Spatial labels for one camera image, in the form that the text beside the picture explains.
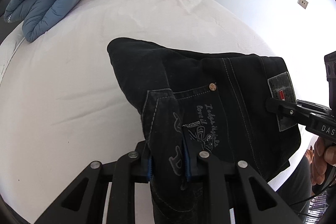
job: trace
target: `human hand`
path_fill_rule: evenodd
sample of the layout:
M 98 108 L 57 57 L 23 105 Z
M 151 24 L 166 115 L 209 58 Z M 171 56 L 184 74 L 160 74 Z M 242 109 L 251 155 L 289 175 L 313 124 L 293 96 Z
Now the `human hand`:
M 311 165 L 311 163 L 313 162 L 313 158 L 314 158 L 314 151 L 313 151 L 312 146 L 310 146 L 310 149 L 306 150 L 305 156 L 308 159 L 309 164 Z
M 319 137 L 314 145 L 314 157 L 310 165 L 311 184 L 322 184 L 325 179 L 327 163 L 336 166 L 336 146 L 326 149 L 324 139 Z

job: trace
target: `bed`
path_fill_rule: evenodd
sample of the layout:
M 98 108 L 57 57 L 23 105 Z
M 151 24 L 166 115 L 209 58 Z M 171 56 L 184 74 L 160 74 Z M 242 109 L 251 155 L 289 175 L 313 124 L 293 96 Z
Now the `bed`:
M 115 161 L 143 140 L 106 51 L 117 37 L 274 56 L 214 0 L 81 0 L 33 43 L 20 24 L 0 45 L 0 193 L 30 223 L 88 163 Z M 301 128 L 301 136 L 291 167 L 269 182 L 273 189 L 303 157 L 311 134 Z M 137 223 L 154 222 L 149 185 L 136 186 L 135 210 Z

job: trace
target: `jeans button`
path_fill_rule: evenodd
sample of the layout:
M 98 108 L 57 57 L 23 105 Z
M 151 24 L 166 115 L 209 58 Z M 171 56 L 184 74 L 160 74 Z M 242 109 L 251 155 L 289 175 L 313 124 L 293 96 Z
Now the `jeans button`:
M 210 89 L 211 91 L 215 91 L 215 90 L 217 89 L 216 84 L 215 84 L 215 83 L 211 83 L 211 84 L 209 85 L 209 89 Z

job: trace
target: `red tag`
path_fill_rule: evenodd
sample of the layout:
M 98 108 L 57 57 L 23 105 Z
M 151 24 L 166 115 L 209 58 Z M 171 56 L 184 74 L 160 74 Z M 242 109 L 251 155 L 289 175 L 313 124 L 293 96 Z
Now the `red tag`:
M 280 94 L 280 98 L 281 100 L 285 100 L 285 95 L 284 95 L 284 92 L 282 90 L 279 91 L 279 94 Z

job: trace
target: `rivet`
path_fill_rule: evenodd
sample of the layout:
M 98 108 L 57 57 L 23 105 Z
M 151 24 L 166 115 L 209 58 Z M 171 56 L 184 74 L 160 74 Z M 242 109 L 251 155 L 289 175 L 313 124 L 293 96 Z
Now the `rivet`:
M 138 157 L 139 153 L 136 152 L 136 151 L 132 151 L 132 152 L 129 152 L 128 153 L 128 156 L 131 158 L 131 159 L 136 159 Z
M 209 85 L 209 89 L 210 89 L 211 91 L 215 91 L 215 90 L 217 89 L 216 84 L 215 84 L 215 83 L 211 83 L 211 84 Z
M 247 164 L 246 161 L 244 161 L 244 160 L 240 160 L 240 161 L 238 161 L 238 166 L 239 166 L 240 168 L 246 168 L 246 167 L 248 166 L 248 164 Z
M 90 164 L 90 167 L 91 167 L 92 169 L 97 169 L 97 168 L 99 168 L 99 166 L 100 166 L 100 162 L 98 162 L 98 161 L 93 161 L 93 162 L 91 162 L 91 164 Z
M 210 154 L 209 154 L 209 152 L 207 152 L 207 151 L 201 151 L 201 152 L 199 152 L 199 156 L 200 156 L 201 158 L 206 159 L 206 158 L 208 158 L 208 157 L 210 156 Z

